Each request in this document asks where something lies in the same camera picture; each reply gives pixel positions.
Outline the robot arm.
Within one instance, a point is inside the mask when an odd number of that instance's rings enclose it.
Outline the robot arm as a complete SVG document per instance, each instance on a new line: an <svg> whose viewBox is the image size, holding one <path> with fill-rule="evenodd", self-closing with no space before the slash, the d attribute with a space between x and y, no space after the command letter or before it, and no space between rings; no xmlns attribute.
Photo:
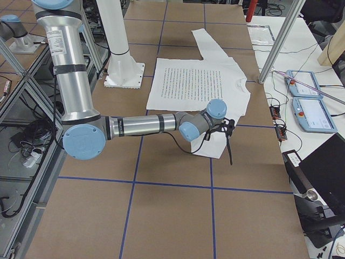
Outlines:
<svg viewBox="0 0 345 259"><path fill-rule="evenodd" d="M144 136L179 131L186 141L208 140L215 132L230 138L234 120L227 119L222 100L209 101L195 115L186 112L139 117L102 116L92 102L87 70L82 61L79 29L81 1L33 1L37 22L46 31L53 73L64 106L63 147L73 158L89 160L98 156L106 141L115 137ZM141 86L145 65L131 56L119 1L98 1L109 47L107 80L111 86Z"/></svg>

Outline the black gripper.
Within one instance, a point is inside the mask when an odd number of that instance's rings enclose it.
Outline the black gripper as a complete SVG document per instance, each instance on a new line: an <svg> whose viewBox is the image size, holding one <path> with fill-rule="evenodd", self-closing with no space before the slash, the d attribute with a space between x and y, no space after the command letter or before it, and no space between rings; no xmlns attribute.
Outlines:
<svg viewBox="0 0 345 259"><path fill-rule="evenodd" d="M232 136L234 129L235 129L235 121L233 119L224 118L220 125L220 131L225 133L226 135L226 148L229 155L230 165L233 165L230 137Z"/></svg>

